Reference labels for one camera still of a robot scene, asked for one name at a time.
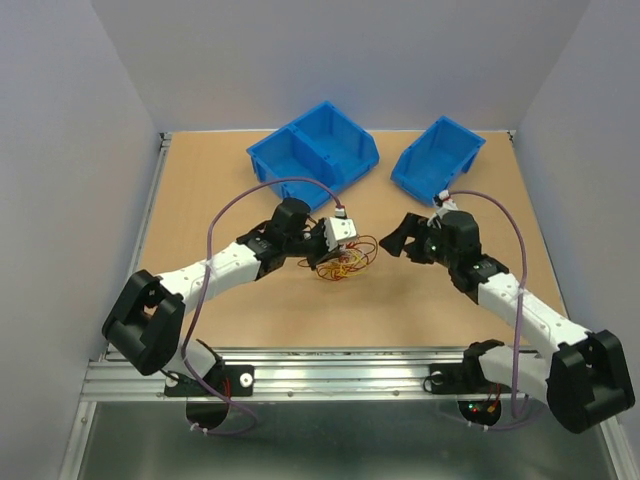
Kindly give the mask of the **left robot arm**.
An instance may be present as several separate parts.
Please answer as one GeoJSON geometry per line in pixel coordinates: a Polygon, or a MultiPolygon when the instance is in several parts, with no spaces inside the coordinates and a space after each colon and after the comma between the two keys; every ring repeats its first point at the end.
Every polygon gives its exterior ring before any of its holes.
{"type": "Polygon", "coordinates": [[[222,358],[182,328],[187,314],[200,316],[204,304],[240,285],[258,281],[289,258],[310,268],[335,257],[355,234],[345,209],[310,220],[309,206],[283,200],[272,217],[217,253],[178,270],[133,273],[102,326],[104,338],[143,376],[164,372],[188,382],[199,393],[215,392],[222,382],[222,358]]]}

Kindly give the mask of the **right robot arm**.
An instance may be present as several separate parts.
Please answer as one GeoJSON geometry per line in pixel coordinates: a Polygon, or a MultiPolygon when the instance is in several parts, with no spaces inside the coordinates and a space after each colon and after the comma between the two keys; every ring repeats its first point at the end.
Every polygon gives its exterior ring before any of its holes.
{"type": "Polygon", "coordinates": [[[505,265],[483,253],[470,213],[449,211],[434,222],[409,213],[380,246],[394,257],[445,267],[460,292],[534,349],[522,353],[498,340],[474,342],[461,362],[434,369],[424,382],[429,392],[481,394],[499,384],[544,403],[575,434],[634,406],[621,341],[572,322],[520,288],[505,265]]]}

